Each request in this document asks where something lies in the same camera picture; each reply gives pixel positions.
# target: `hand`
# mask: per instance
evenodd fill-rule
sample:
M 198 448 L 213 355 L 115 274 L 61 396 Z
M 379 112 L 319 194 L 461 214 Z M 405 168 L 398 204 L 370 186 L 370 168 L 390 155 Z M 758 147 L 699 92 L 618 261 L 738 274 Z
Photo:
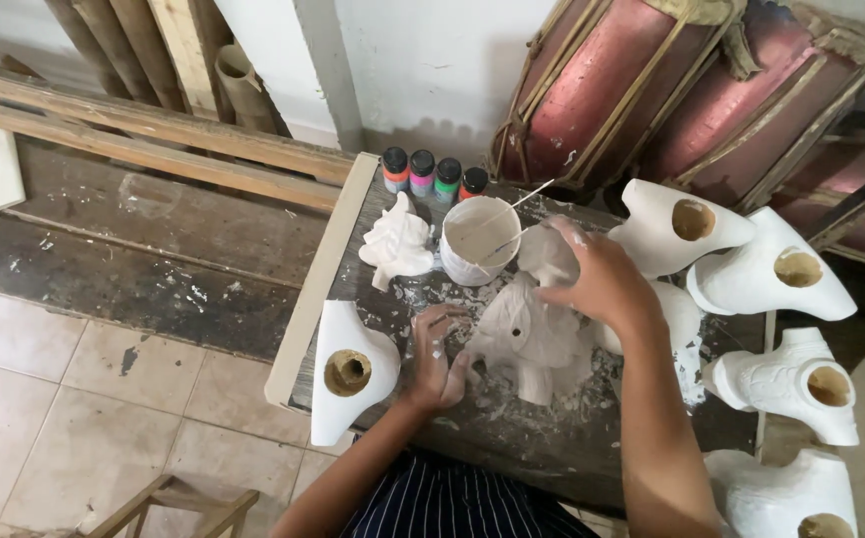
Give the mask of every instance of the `hand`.
M 435 412 L 449 408 L 466 393 L 466 372 L 471 357 L 461 352 L 449 367 L 446 336 L 453 324 L 471 324 L 469 312 L 456 304 L 437 304 L 412 318 L 416 342 L 415 378 L 402 394 L 402 400 L 419 410 Z
M 561 233 L 572 247 L 582 273 L 572 287 L 536 288 L 539 299 L 569 305 L 607 324 L 623 342 L 667 332 L 658 296 L 621 245 L 602 234 L 585 232 L 562 215 L 545 219 L 542 226 Z

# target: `forearm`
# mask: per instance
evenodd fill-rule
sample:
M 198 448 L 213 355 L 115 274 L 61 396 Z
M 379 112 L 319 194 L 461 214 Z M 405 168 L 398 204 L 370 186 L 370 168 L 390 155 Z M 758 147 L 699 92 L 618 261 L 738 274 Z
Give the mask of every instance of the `forearm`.
M 287 508 L 273 527 L 271 538 L 339 534 L 378 478 L 429 417 L 428 411 L 403 400 L 394 403 Z
M 708 471 L 682 402 L 667 327 L 621 341 L 621 467 L 633 536 L 716 537 Z

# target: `person's right hand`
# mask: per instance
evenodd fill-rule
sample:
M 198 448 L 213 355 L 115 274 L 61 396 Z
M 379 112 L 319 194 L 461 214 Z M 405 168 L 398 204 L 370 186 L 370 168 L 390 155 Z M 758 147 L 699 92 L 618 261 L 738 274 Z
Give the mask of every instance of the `person's right hand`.
M 572 287 L 536 288 L 539 299 L 568 305 L 607 324 L 622 341 L 667 332 L 658 296 L 621 245 L 602 234 L 585 232 L 563 215 L 551 216 L 541 225 L 561 233 L 582 273 Z

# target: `tiled floor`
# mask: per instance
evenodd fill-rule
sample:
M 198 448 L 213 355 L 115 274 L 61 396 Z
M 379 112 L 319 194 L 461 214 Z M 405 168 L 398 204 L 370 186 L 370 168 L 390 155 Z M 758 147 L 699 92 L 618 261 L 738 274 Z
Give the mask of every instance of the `tiled floor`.
M 269 372 L 0 297 L 0 538 L 90 532 L 162 473 L 217 498 L 259 490 L 243 536 L 267 536 L 352 442 L 308 446 L 309 419 L 263 398 Z M 603 538 L 625 536 L 579 515 Z M 198 517 L 151 509 L 143 538 L 188 535 Z

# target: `paint jar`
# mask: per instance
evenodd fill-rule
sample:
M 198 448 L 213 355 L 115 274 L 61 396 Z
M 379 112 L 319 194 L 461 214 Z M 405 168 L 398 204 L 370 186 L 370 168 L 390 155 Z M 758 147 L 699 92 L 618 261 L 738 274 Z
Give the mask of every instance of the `paint jar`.
M 459 190 L 459 179 L 462 177 L 462 165 L 451 157 L 439 161 L 435 172 L 435 199 L 444 204 L 455 201 L 455 193 Z
M 405 150 L 392 146 L 382 153 L 382 177 L 393 194 L 409 188 L 409 162 Z
M 462 184 L 459 186 L 459 200 L 467 200 L 473 196 L 479 196 L 489 184 L 489 173 L 486 170 L 473 166 L 466 170 L 462 176 Z
M 518 213 L 510 207 L 505 200 L 475 196 L 446 214 L 439 247 L 443 269 L 453 282 L 462 286 L 488 284 L 518 254 L 518 238 L 495 251 L 522 231 Z
M 417 149 L 409 157 L 409 190 L 422 198 L 432 191 L 433 182 L 435 182 L 435 157 L 424 149 Z

